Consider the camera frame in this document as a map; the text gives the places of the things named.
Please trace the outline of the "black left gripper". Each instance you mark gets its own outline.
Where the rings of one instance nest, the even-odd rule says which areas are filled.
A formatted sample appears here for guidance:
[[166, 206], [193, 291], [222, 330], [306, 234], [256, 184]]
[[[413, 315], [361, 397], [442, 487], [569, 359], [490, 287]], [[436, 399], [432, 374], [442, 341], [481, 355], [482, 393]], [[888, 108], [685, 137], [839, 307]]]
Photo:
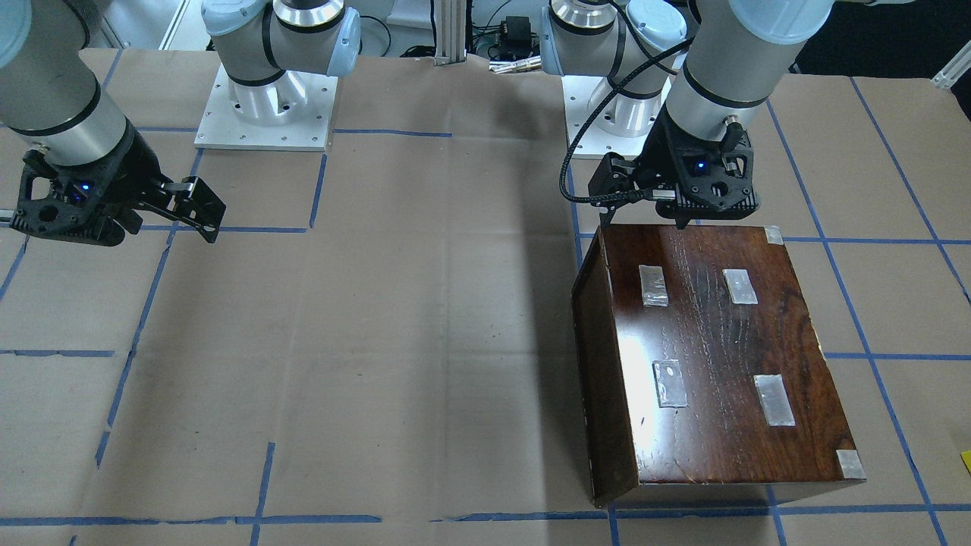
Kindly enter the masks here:
[[721, 127], [721, 140], [700, 139], [662, 108], [636, 158], [636, 186], [678, 228], [693, 220], [743, 220], [759, 210], [748, 132], [735, 118]]

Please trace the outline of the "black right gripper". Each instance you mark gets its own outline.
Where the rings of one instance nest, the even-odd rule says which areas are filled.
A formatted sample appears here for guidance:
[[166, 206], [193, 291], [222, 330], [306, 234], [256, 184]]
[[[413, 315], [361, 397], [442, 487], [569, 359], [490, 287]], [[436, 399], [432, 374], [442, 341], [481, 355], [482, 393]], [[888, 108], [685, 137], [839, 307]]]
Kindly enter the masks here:
[[138, 212], [149, 211], [190, 225], [209, 244], [218, 238], [221, 198], [201, 177], [171, 182], [136, 129], [125, 129], [108, 155], [87, 165], [55, 165], [37, 149], [24, 161], [10, 227], [31, 237], [117, 246], [141, 229]]

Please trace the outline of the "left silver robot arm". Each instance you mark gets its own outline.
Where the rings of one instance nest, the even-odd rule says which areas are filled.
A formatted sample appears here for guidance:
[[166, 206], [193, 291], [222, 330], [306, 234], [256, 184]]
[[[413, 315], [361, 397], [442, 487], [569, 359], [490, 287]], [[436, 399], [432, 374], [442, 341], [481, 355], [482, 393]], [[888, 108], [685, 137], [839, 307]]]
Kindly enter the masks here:
[[[596, 207], [603, 227], [641, 201], [678, 228], [756, 213], [750, 121], [831, 8], [693, 1], [690, 30], [666, 1], [549, 2], [539, 34], [544, 72], [598, 79], [563, 159], [561, 195]], [[595, 152], [583, 141], [591, 127], [644, 143], [639, 153], [604, 149], [586, 196], [576, 196], [566, 171], [576, 149]]]

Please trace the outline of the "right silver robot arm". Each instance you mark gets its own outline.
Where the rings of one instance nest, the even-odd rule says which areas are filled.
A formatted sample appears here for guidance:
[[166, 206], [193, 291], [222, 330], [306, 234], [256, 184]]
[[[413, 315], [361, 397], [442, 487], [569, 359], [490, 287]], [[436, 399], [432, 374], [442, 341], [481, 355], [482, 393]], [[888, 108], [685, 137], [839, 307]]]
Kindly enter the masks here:
[[[205, 1], [201, 17], [244, 121], [291, 120], [309, 101], [299, 73], [344, 77], [357, 63], [360, 13], [343, 1]], [[80, 59], [98, 27], [93, 1], [2, 3], [2, 121], [29, 146], [10, 227], [117, 246], [148, 211], [214, 243], [221, 198], [200, 177], [166, 177]]]

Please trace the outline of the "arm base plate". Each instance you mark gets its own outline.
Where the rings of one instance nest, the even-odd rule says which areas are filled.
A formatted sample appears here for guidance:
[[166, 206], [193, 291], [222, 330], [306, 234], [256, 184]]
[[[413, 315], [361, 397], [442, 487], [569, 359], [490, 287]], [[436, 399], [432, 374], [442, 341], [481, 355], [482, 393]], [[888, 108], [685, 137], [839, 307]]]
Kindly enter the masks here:
[[339, 77], [287, 71], [265, 86], [243, 86], [219, 67], [194, 144], [201, 149], [325, 152], [339, 82]]
[[[564, 76], [562, 86], [567, 141], [572, 142], [592, 110], [607, 96], [610, 86], [604, 77], [587, 76]], [[636, 158], [670, 89], [668, 79], [658, 96], [652, 98], [634, 99], [618, 94], [587, 128], [573, 155], [598, 160], [608, 152], [616, 152], [628, 159]]]

